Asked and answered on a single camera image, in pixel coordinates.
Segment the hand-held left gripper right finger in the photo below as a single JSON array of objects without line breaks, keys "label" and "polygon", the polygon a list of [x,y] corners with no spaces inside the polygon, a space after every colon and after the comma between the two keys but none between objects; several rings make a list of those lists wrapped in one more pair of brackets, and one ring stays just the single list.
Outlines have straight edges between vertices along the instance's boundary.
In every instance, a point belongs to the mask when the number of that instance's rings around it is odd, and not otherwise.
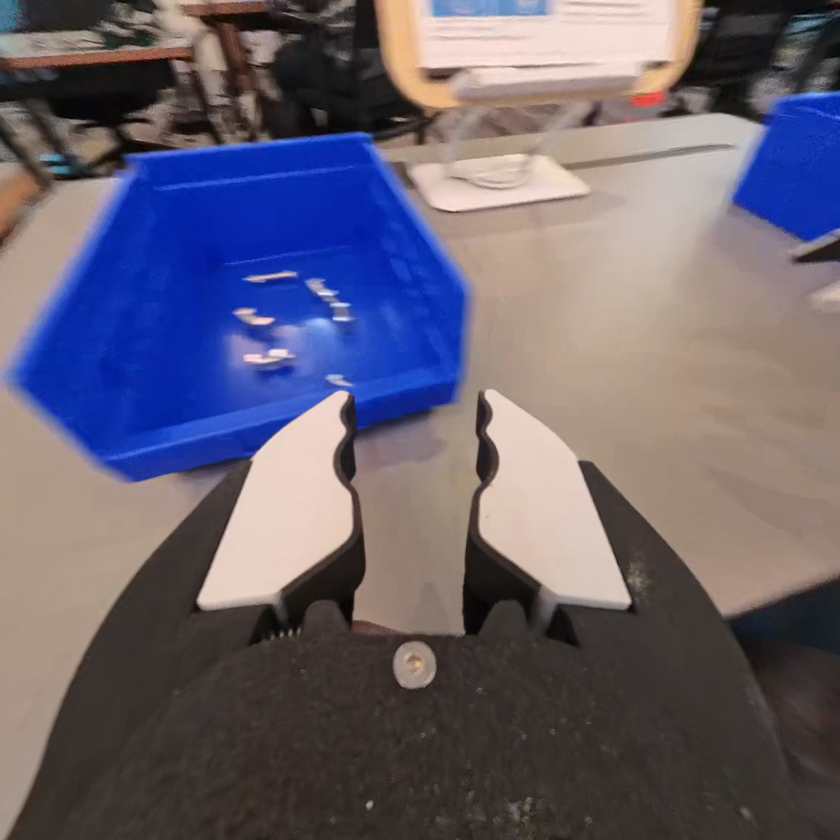
[{"label": "hand-held left gripper right finger", "polygon": [[465,589],[487,606],[628,610],[627,584],[573,449],[493,389],[479,393],[476,437]]}]

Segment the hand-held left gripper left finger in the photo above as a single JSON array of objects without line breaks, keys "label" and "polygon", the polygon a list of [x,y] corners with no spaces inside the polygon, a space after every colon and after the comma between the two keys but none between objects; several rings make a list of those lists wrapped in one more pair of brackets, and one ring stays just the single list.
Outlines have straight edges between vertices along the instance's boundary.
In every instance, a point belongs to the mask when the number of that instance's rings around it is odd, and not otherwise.
[{"label": "hand-held left gripper left finger", "polygon": [[354,397],[336,391],[252,457],[208,573],[201,611],[305,611],[305,591],[361,535],[352,488]]}]

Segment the printed instruction sheet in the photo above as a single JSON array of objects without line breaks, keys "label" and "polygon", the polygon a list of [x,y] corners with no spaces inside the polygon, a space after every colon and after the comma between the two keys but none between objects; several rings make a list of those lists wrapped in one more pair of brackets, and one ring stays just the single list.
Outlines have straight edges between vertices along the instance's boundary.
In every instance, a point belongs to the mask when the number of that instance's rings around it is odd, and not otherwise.
[{"label": "printed instruction sheet", "polygon": [[415,1],[427,70],[652,64],[670,57],[676,2]]}]

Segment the grey desk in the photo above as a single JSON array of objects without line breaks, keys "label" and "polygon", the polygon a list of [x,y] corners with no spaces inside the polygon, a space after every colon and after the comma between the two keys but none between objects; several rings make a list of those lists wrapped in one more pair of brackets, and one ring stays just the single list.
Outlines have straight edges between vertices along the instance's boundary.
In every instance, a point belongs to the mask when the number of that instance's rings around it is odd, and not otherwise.
[{"label": "grey desk", "polygon": [[[472,289],[459,402],[357,441],[362,620],[462,629],[476,395],[597,464],[725,616],[838,578],[838,268],[730,205],[757,125],[722,115],[563,132],[592,194],[424,209]],[[224,468],[125,484],[2,382],[2,838],[71,677],[141,564]]]}]

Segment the pile of steel bolts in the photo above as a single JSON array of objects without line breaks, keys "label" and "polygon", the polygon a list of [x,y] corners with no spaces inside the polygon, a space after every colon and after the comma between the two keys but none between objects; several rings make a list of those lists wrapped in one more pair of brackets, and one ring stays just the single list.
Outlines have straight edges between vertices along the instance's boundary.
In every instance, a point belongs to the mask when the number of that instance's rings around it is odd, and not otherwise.
[{"label": "pile of steel bolts", "polygon": [[[244,281],[255,286],[266,286],[299,280],[301,276],[294,270],[282,270],[260,275],[248,275]],[[340,327],[348,327],[355,321],[351,304],[342,299],[339,290],[332,288],[325,279],[309,277],[303,280],[309,292],[325,305],[330,312],[331,321]],[[244,328],[259,336],[277,325],[277,318],[261,314],[256,308],[239,307],[232,310],[232,316]],[[263,339],[267,349],[250,351],[244,354],[244,363],[255,370],[270,372],[283,370],[296,363],[298,356],[292,350],[276,346],[273,341]]]}]

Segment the wooden document stand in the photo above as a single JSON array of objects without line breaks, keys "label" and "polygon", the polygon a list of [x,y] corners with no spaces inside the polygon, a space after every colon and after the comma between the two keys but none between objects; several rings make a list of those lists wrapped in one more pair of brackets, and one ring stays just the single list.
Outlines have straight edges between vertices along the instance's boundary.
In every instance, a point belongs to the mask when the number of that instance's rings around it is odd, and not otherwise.
[{"label": "wooden document stand", "polygon": [[[670,1],[677,5],[671,55],[652,64],[427,70],[420,65],[412,2],[374,2],[381,56],[390,79],[405,98],[425,111],[458,115],[440,146],[440,162],[408,168],[425,204],[448,213],[587,196],[590,187],[550,157],[564,108],[667,93],[694,55],[704,7],[698,1]],[[559,109],[533,150],[460,158],[457,145],[468,139],[488,112],[537,106]]]}]

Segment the blue plastic bin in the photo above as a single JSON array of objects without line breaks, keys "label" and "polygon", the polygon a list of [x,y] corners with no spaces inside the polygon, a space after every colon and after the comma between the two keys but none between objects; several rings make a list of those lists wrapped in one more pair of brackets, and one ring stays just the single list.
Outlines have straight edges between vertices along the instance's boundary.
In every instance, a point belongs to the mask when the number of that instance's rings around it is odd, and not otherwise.
[{"label": "blue plastic bin", "polygon": [[776,102],[732,202],[800,240],[838,228],[838,91]]},{"label": "blue plastic bin", "polygon": [[[248,275],[294,270],[255,286]],[[304,286],[351,304],[340,327]],[[259,336],[239,307],[275,317]],[[469,290],[372,139],[134,156],[10,380],[91,459],[142,481],[251,456],[344,383],[358,427],[452,403]],[[297,354],[260,371],[263,340]]]}]

